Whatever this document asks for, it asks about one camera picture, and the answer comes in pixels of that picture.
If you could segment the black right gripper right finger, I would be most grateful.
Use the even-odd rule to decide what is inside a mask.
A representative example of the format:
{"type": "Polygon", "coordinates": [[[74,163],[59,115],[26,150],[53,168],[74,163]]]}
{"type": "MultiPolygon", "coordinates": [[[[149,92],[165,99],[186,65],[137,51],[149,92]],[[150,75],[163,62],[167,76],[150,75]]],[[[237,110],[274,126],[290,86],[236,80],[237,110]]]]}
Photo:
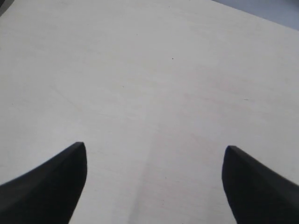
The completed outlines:
{"type": "Polygon", "coordinates": [[[238,224],[297,224],[299,187],[236,146],[225,150],[222,184],[238,224]]]}

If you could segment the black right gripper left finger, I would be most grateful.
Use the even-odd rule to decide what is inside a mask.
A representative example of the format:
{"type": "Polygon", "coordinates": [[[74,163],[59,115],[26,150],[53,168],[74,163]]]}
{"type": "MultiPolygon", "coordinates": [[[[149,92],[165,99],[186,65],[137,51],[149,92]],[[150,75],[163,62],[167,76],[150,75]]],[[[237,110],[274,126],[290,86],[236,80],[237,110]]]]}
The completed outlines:
{"type": "Polygon", "coordinates": [[[0,186],[2,224],[67,224],[87,177],[83,142],[0,186]]]}

